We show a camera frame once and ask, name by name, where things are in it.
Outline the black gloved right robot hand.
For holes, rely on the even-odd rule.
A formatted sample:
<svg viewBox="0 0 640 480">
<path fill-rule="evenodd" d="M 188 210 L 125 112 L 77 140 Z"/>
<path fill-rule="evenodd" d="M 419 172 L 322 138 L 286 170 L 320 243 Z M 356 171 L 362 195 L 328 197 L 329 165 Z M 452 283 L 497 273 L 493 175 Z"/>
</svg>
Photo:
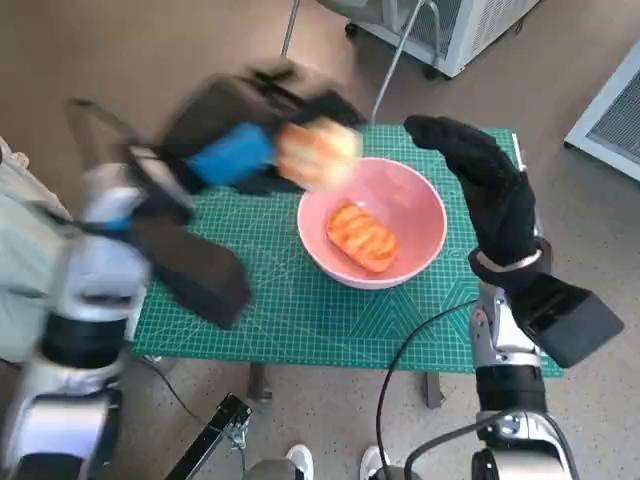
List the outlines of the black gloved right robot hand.
<svg viewBox="0 0 640 480">
<path fill-rule="evenodd" d="M 436 150 L 458 179 L 481 252 L 499 266 L 533 255 L 535 195 L 493 136 L 447 117 L 411 115 L 414 145 Z"/>
</svg>

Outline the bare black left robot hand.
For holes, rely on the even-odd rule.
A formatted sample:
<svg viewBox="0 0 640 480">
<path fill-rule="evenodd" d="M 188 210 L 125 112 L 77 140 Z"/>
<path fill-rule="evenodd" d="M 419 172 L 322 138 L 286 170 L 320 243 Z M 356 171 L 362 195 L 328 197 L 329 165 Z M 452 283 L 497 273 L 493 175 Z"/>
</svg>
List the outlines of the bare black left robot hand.
<svg viewBox="0 0 640 480">
<path fill-rule="evenodd" d="M 326 118 L 357 128 L 363 115 L 328 82 L 288 60 L 217 75 L 186 97 L 159 138 L 159 155 L 192 194 L 228 186 L 264 196 L 298 192 L 276 165 L 277 137 L 288 126 Z"/>
</svg>

